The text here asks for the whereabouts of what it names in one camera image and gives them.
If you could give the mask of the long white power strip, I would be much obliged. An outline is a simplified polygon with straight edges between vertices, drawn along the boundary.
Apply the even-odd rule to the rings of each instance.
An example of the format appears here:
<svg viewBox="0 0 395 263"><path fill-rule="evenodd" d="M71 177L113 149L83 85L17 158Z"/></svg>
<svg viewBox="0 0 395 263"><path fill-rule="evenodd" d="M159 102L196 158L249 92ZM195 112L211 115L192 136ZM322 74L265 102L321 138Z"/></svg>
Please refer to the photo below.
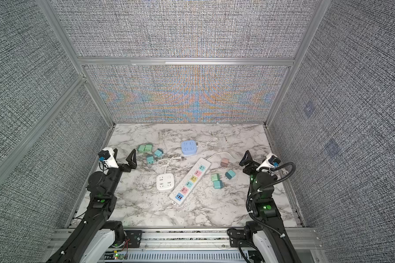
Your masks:
<svg viewBox="0 0 395 263"><path fill-rule="evenodd" d="M181 206L187 197L196 188L198 182L204 177L204 175L209 171L211 162L200 158L186 174L186 176L181 180L180 183L173 189L169 194L169 198L172 204L175 206Z"/></svg>

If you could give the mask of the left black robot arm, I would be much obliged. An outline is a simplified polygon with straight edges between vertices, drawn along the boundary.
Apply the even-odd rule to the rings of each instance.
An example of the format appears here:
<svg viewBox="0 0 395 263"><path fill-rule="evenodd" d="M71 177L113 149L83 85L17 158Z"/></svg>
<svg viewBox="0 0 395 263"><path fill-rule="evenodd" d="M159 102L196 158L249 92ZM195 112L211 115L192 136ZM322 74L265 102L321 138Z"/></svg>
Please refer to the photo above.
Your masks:
<svg viewBox="0 0 395 263"><path fill-rule="evenodd" d="M98 153L99 170L87 181L90 202L73 233L47 260L49 263L96 263L111 246L127 243L122 222L110 220L117 197L115 191L123 173L137 168L136 150L125 163L116 161L117 149L106 147Z"/></svg>

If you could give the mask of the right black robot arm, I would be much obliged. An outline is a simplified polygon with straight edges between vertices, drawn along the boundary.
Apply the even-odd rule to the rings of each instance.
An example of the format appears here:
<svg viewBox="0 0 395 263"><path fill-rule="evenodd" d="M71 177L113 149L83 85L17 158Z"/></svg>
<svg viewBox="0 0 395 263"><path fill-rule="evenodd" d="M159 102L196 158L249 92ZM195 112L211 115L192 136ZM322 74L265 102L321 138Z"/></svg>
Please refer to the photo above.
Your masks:
<svg viewBox="0 0 395 263"><path fill-rule="evenodd" d="M230 245L238 248L247 263L300 263L273 198L275 185L293 176L296 164L281 164L273 153L258 163L247 150L239 165L250 177L245 208L251 220L246 222L243 230L227 230Z"/></svg>

